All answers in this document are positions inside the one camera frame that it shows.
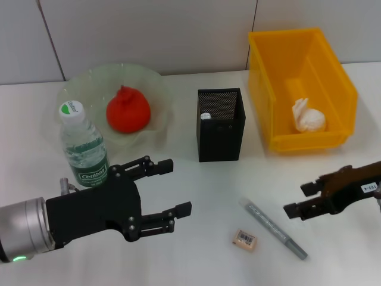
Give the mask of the yellow plastic bin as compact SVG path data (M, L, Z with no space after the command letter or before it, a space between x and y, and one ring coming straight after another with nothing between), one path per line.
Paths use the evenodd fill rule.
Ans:
M251 32L248 89L263 138L278 153L335 148L354 133L358 92L319 28ZM292 106L321 111L321 132L299 132Z

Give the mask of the white paper ball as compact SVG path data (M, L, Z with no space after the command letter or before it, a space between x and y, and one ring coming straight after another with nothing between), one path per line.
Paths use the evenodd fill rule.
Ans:
M323 132L326 129L325 115L316 109L308 107L308 98L295 101L292 113L296 130L301 133Z

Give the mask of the grey glitter pen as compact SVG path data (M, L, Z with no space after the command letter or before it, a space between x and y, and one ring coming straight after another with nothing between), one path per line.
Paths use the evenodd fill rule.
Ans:
M305 260L308 257L308 254L252 201L247 198L242 198L239 203L254 219L256 219L299 259Z

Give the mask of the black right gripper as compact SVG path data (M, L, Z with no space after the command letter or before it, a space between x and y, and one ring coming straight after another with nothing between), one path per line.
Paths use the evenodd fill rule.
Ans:
M325 214L336 215L350 204L375 196L381 183L381 161L354 168L345 166L300 186L306 197L321 192L321 197L283 206L288 218L312 219Z

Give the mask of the silver round connector stub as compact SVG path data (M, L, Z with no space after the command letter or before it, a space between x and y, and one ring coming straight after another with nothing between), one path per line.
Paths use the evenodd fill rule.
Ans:
M67 178L60 179L60 189L61 189L61 195L67 195L71 192L79 191L78 188L76 188L73 184L69 183Z

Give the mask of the clear green glass fruit plate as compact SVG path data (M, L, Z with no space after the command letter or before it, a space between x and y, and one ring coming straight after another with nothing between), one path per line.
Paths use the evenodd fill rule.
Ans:
M113 130L106 118L109 101L122 86L135 88L147 99L151 108L148 125L132 134ZM66 101L83 104L87 118L95 124L112 150L139 144L163 146L167 141L172 116L172 96L161 75L137 64L104 64L72 77L57 95L57 107Z

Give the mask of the beige eraser with barcode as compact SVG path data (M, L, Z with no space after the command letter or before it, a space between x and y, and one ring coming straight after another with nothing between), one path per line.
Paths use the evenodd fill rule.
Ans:
M243 229L238 229L232 239L232 244L252 253L257 245L258 238Z

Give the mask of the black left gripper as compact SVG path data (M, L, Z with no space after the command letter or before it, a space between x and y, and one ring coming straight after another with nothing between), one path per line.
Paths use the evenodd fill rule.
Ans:
M154 163L143 156L108 170L102 185L46 200L49 230L56 247L105 230L115 230L128 242L174 232L175 220L188 217L192 203L176 205L161 213L142 216L134 181L173 172L174 162Z

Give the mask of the clear green-label water bottle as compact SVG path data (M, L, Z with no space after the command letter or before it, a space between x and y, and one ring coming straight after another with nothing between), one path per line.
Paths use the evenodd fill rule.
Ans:
M62 149L76 181L87 188L101 185L107 179L109 160L100 131L78 101L62 103L58 112Z

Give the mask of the black mesh pen holder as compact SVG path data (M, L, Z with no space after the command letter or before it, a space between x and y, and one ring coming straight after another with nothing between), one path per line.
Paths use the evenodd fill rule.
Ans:
M201 120L202 113L212 119ZM239 160L246 120L239 88L199 89L196 118L200 162Z

